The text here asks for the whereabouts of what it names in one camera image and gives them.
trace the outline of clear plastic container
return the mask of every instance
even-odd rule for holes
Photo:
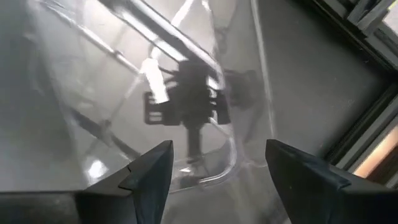
[[[72,140],[61,169],[76,170],[75,184],[53,175],[40,178],[41,187],[27,181],[13,190],[85,189],[172,140],[175,163],[164,223],[282,222],[285,213],[264,155],[276,130],[256,2],[102,2],[106,6],[97,0],[29,1],[33,23],[26,36],[57,92]],[[187,56],[140,22],[127,3],[195,52],[201,63],[189,66],[197,70],[176,75]],[[203,67],[209,74],[200,85],[203,73],[197,71]],[[30,69],[36,74],[37,67]],[[31,82],[40,92],[37,79]],[[206,100],[195,98],[204,91]],[[203,105],[211,108],[205,121],[201,112],[209,110]]]
[[[144,2],[136,3],[152,10]],[[192,14],[190,9],[194,6],[199,6],[200,12]],[[154,113],[193,114],[201,106],[186,109],[185,105],[189,101],[200,100],[195,94],[203,87],[193,90],[198,85],[184,79],[173,79],[167,71],[159,76],[157,64],[164,70],[178,71],[178,61],[186,59],[168,50],[168,43],[150,27],[140,23],[132,13],[106,7],[95,0],[37,1],[30,7],[37,31],[35,37],[40,42],[37,43],[38,51],[45,55],[47,69],[60,90],[59,97],[66,108],[63,112],[67,114],[86,184],[94,184],[116,172],[135,156],[166,139],[173,140],[175,149],[171,192],[220,183],[238,166],[223,77],[212,57],[215,41],[210,14],[203,4],[184,2],[170,23],[172,27],[183,27],[185,19],[205,21],[202,24],[206,24],[203,26],[206,33],[187,29],[190,37],[186,38],[185,34],[182,37],[188,41],[185,45],[199,49],[205,62],[218,72],[217,76],[206,78],[211,87],[205,86],[205,91],[210,101],[219,102],[204,102],[204,106],[213,103],[224,108],[213,106],[211,114],[205,115],[205,121],[196,121],[203,117],[196,112],[189,118],[173,116],[171,123],[166,120],[153,122],[150,116]],[[164,19],[155,10],[151,13]],[[54,38],[54,34],[60,34],[60,37]],[[195,39],[205,41],[196,43]],[[170,94],[165,101],[183,103],[179,102],[179,107],[167,108],[167,112],[158,110],[159,102],[153,101],[152,97],[156,96],[159,85],[164,88],[160,94]],[[179,95],[188,97],[180,99]],[[190,103],[190,107],[195,104],[200,102]],[[120,142],[128,149],[121,149]]]

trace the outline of transparent plastic bin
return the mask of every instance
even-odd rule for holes
[[[172,28],[182,26],[181,38],[188,41],[184,44],[199,49],[201,57],[216,71],[216,77],[206,78],[210,86],[207,89],[213,101],[223,98],[223,116],[228,116],[223,76],[213,59],[216,46],[209,9],[202,2],[186,1],[168,21],[148,4],[133,2]],[[220,118],[216,108],[206,122],[194,128],[189,128],[186,124],[190,121],[185,120],[173,124],[147,120],[149,108],[157,103],[151,102],[149,95],[154,94],[154,87],[143,62],[151,57],[162,69],[178,70],[178,61],[186,59],[178,53],[175,56],[173,50],[167,51],[164,46],[168,43],[134,14],[120,8],[106,7],[95,0],[30,3],[36,51],[45,55],[46,68],[59,89],[85,184],[107,177],[166,139],[173,140],[175,149],[171,192],[226,180],[239,167],[239,155],[230,121],[219,124],[220,119],[229,118]],[[203,30],[184,29],[185,19],[204,21]],[[168,90],[178,85],[167,81],[172,77],[167,72],[160,77]]]
[[[187,223],[190,217],[195,223],[257,223],[253,213],[260,210],[284,218],[264,155],[266,139],[275,138],[276,130],[256,2],[102,2],[29,1],[32,23],[25,35],[34,46],[31,83],[40,92],[42,74],[37,70],[47,71],[44,76],[56,91],[72,142],[72,156],[65,161],[73,163],[62,169],[73,167],[76,172],[73,181],[68,180],[75,184],[53,175],[40,178],[45,181],[40,187],[26,182],[14,190],[85,189],[172,140],[175,161],[164,223]],[[185,86],[174,72],[187,58],[173,48],[175,43],[165,42],[156,29],[140,22],[126,2],[175,32],[195,52],[212,71],[206,74],[212,104],[224,110],[214,107],[195,128],[181,119],[176,122],[175,115],[182,113],[176,109],[170,113],[172,122],[164,122],[163,110],[159,121],[156,108],[176,98],[187,102],[184,96],[190,91],[172,91]],[[188,87],[196,91],[195,85]],[[260,201],[275,203],[264,208]]]

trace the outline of black object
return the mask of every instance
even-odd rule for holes
[[[173,159],[164,141],[81,192],[2,193],[1,223],[160,223]]]
[[[144,94],[146,124],[183,124],[186,127],[190,163],[201,158],[200,130],[209,123],[213,111],[218,115],[219,124],[230,122],[224,94],[214,90],[216,96],[211,97],[211,90],[207,85],[210,72],[209,66],[200,61],[182,61],[172,79],[176,85],[167,90],[169,101],[156,104],[152,93]]]
[[[396,223],[398,192],[276,140],[266,159],[292,224]]]

